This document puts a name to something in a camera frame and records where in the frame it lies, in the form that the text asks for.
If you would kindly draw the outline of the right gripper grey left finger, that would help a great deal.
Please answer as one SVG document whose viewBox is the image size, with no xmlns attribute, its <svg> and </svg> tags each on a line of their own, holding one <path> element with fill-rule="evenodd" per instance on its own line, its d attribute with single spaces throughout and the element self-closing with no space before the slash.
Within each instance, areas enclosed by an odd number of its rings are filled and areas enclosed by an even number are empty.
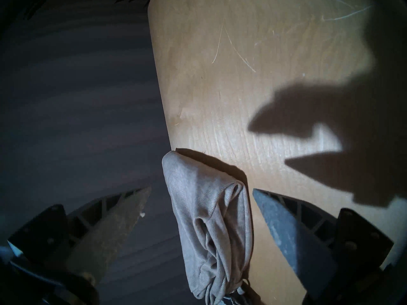
<svg viewBox="0 0 407 305">
<path fill-rule="evenodd" d="M 151 187 L 94 199 L 67 213 L 54 204 L 8 238 L 7 284 L 94 288 L 136 225 Z"/>
</svg>

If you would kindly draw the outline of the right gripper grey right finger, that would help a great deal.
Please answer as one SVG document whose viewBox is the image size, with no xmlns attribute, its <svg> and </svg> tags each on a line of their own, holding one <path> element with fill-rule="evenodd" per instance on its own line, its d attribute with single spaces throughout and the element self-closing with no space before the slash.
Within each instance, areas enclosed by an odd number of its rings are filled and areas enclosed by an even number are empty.
<svg viewBox="0 0 407 305">
<path fill-rule="evenodd" d="M 356 301 L 380 279 L 394 242 L 356 211 L 343 207 L 336 218 L 307 201 L 252 194 L 305 301 Z"/>
</svg>

